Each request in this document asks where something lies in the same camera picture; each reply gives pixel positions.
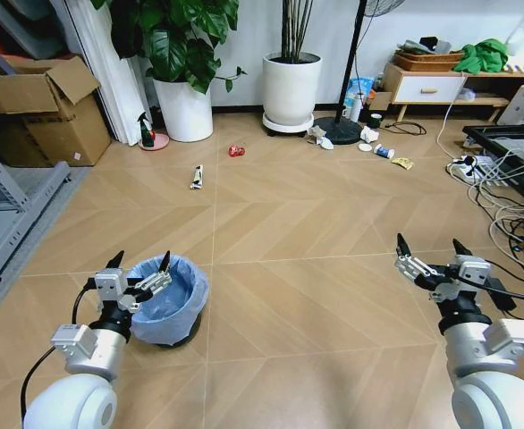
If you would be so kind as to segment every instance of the white flower pot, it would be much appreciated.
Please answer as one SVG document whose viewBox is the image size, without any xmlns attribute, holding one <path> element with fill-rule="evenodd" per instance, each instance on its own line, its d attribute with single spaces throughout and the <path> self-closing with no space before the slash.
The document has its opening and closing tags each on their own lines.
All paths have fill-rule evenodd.
<svg viewBox="0 0 524 429">
<path fill-rule="evenodd" d="M 280 53 L 264 57 L 264 112 L 279 125 L 297 126 L 307 122 L 316 105 L 319 73 L 322 59 L 301 53 L 305 64 L 284 64 L 270 61 Z"/>
<path fill-rule="evenodd" d="M 210 88 L 202 94 L 187 82 L 155 82 L 166 132 L 177 141 L 198 141 L 212 134 Z"/>
</svg>

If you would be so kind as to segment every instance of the fan base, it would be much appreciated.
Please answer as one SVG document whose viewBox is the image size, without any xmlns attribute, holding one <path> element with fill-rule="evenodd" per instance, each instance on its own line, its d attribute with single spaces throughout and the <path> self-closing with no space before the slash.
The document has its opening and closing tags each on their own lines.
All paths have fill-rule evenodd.
<svg viewBox="0 0 524 429">
<path fill-rule="evenodd" d="M 345 118 L 342 118 L 339 123 L 335 123 L 335 118 L 319 118 L 314 121 L 314 125 L 324 130 L 325 136 L 335 145 L 356 143 L 361 134 L 361 127 Z"/>
</svg>

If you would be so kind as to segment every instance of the open cardboard box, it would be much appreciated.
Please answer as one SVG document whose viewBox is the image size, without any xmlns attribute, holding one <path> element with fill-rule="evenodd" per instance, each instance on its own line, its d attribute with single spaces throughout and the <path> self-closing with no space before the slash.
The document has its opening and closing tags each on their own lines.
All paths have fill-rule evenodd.
<svg viewBox="0 0 524 429">
<path fill-rule="evenodd" d="M 6 60 L 21 74 L 0 76 L 2 161 L 20 167 L 95 164 L 110 137 L 91 95 L 99 83 L 83 61 Z"/>
</svg>

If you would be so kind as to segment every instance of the wooden table leg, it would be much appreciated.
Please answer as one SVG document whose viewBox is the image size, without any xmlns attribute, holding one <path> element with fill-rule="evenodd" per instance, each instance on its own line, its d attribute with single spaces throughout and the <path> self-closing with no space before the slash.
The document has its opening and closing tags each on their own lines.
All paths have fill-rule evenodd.
<svg viewBox="0 0 524 429">
<path fill-rule="evenodd" d="M 494 118 L 496 118 L 496 115 L 498 115 L 498 113 L 501 111 L 501 108 L 500 107 L 496 107 L 493 111 L 493 114 L 491 114 L 491 117 L 488 118 L 488 121 L 489 122 L 494 122 Z"/>
<path fill-rule="evenodd" d="M 405 116 L 405 111 L 407 111 L 407 105 L 402 105 L 401 110 L 399 111 L 399 114 L 397 115 L 397 122 L 403 120 L 403 116 Z"/>
</svg>

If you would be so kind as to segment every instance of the gray rug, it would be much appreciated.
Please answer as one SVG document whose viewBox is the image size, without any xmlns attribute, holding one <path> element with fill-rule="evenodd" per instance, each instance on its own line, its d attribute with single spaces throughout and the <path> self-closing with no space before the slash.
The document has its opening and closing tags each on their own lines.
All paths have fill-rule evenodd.
<svg viewBox="0 0 524 429">
<path fill-rule="evenodd" d="M 8 167 L 6 167 L 6 169 L 27 193 L 32 192 L 46 176 L 46 174 L 49 173 L 48 169 Z M 65 206 L 67 206 L 67 203 L 90 170 L 90 167 L 72 168 L 71 181 L 62 184 L 62 186 L 55 193 L 54 197 L 47 205 L 43 214 L 31 227 L 28 235 L 21 242 L 20 246 L 15 250 L 15 252 L 13 252 L 12 257 L 5 265 L 4 270 L 1 273 L 2 281 L 0 281 L 0 304 L 14 282 L 20 276 L 23 268 L 29 262 L 36 247 L 39 245 L 51 226 L 55 223 L 59 215 L 65 209 Z"/>
</svg>

